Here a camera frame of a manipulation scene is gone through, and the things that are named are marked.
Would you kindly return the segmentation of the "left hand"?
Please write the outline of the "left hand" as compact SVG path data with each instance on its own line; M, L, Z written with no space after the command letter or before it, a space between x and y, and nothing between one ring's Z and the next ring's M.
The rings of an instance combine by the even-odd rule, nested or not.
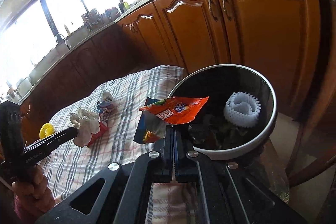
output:
M48 180L39 165L31 171L32 183L16 181L12 183L14 193L23 207L32 215L40 217L55 205L51 190L47 187Z

